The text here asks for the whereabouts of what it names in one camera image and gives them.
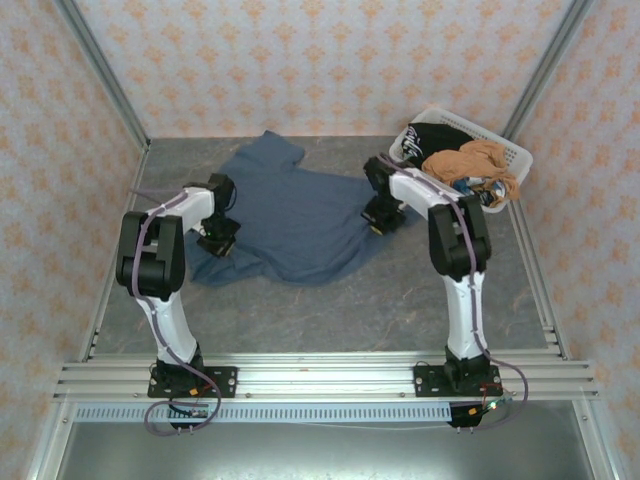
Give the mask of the blue t-shirt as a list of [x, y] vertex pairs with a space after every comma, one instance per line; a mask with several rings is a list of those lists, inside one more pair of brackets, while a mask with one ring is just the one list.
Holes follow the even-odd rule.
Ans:
[[193, 282], [207, 287], [264, 276], [297, 286], [340, 280], [391, 246], [361, 213], [374, 196], [365, 178], [306, 170], [305, 151], [265, 131], [219, 169], [235, 183], [231, 219], [240, 224], [229, 255], [218, 258], [185, 238]]

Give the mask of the black t-shirt white print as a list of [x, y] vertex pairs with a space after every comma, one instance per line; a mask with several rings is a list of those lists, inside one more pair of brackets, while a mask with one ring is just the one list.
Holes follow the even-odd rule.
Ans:
[[410, 123], [401, 141], [402, 160], [420, 168], [434, 153], [457, 151], [473, 138], [447, 124]]

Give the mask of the orange-brown t-shirt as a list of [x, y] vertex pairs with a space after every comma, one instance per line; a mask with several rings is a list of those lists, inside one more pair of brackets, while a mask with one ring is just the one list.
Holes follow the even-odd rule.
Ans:
[[520, 196], [516, 178], [507, 170], [505, 147], [493, 141], [473, 140], [457, 151], [434, 153], [423, 162], [421, 170], [449, 187], [463, 177], [500, 180], [507, 188], [505, 200], [518, 200]]

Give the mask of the blue white patterned garment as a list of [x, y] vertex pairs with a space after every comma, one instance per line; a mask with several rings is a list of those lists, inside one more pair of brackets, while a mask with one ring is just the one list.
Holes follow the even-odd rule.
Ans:
[[454, 180], [452, 187], [465, 196], [476, 196], [484, 207], [494, 208], [507, 198], [506, 185], [488, 177], [463, 177]]

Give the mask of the white plastic laundry basket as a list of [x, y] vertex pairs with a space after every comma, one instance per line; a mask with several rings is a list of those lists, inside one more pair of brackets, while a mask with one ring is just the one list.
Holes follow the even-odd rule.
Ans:
[[[533, 163], [533, 157], [526, 149], [467, 119], [464, 119], [463, 117], [460, 117], [459, 115], [456, 115], [448, 110], [439, 107], [427, 108], [426, 110], [419, 113], [409, 123], [446, 124], [457, 130], [465, 132], [466, 134], [473, 137], [474, 140], [489, 140], [502, 144], [505, 147], [507, 170], [509, 173], [515, 176], [519, 186], [521, 186], [521, 184], [527, 177]], [[407, 130], [408, 127], [405, 127], [389, 147], [389, 156], [395, 163], [399, 163], [402, 161], [403, 153], [401, 143], [405, 137]], [[430, 178], [430, 180], [437, 184], [440, 190], [447, 191], [450, 195], [460, 194], [460, 192], [457, 192], [452, 187], [448, 187], [442, 182], [437, 181], [436, 179]], [[482, 209], [486, 214], [497, 214], [501, 212], [509, 203], [510, 200], [505, 200], [496, 207], [483, 206]]]

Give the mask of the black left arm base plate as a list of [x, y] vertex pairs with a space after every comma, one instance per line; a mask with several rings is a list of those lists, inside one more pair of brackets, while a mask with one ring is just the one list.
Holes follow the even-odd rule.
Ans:
[[[204, 374], [217, 386], [220, 396], [234, 398], [238, 382], [238, 368], [231, 366], [205, 366]], [[201, 376], [195, 375], [177, 365], [166, 367], [152, 364], [147, 389], [149, 398], [203, 399], [217, 396], [213, 387]]]

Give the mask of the aluminium mounting rail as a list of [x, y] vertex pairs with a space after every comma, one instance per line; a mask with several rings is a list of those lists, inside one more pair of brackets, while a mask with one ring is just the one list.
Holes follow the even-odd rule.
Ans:
[[[550, 349], [500, 355], [502, 383], [517, 400], [599, 400], [604, 395], [587, 361], [562, 361]], [[238, 368], [238, 402], [412, 402], [414, 366], [443, 361], [443, 355], [431, 352], [237, 353], [205, 360]], [[143, 401], [151, 363], [148, 356], [107, 354], [66, 363], [54, 395], [68, 401]]]

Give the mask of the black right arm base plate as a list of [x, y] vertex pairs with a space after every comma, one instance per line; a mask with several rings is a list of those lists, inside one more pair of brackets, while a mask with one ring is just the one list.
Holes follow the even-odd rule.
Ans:
[[417, 364], [413, 368], [413, 384], [417, 397], [496, 397], [503, 394], [500, 372], [495, 365], [490, 365], [485, 372], [455, 379], [445, 365]]

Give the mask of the aluminium corner post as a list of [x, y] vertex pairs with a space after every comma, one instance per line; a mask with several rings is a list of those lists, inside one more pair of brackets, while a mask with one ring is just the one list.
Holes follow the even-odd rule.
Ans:
[[121, 82], [118, 80], [78, 3], [76, 0], [53, 0], [53, 3], [76, 37], [85, 57], [97, 74], [128, 132], [134, 141], [146, 151], [151, 144], [151, 139], [127, 98]]
[[596, 0], [572, 0], [531, 75], [502, 136], [514, 142]]

